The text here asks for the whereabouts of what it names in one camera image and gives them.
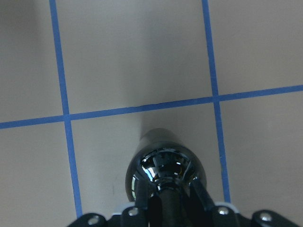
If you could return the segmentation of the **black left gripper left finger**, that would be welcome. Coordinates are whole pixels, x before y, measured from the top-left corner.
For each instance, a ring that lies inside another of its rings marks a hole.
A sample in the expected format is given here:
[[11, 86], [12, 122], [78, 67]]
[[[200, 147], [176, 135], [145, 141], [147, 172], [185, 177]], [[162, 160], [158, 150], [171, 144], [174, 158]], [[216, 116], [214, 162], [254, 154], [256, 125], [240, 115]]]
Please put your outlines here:
[[151, 227], [148, 212], [148, 202], [150, 198], [150, 182], [139, 181], [135, 188], [134, 205], [125, 208], [119, 215], [115, 227]]

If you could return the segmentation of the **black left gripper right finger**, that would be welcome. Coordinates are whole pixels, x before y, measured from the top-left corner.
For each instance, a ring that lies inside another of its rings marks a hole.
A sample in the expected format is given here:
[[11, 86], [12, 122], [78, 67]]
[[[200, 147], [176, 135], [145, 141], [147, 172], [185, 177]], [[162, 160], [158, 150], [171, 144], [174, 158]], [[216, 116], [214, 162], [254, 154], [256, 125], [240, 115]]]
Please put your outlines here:
[[234, 211], [223, 205], [215, 205], [199, 179], [189, 184], [189, 216], [195, 227], [238, 227]]

